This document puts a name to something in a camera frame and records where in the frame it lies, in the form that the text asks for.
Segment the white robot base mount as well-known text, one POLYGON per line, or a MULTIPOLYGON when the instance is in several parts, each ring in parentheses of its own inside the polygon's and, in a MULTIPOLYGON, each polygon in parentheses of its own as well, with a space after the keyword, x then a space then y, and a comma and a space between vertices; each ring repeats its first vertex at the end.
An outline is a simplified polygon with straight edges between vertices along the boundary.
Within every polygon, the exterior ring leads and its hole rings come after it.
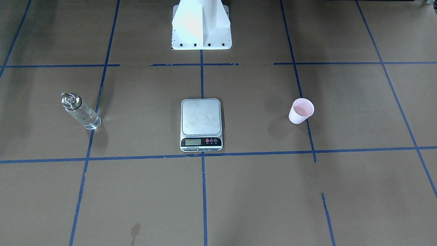
POLYGON ((221 0, 181 0, 173 7, 174 50, 227 50, 232 47, 229 9, 221 0))

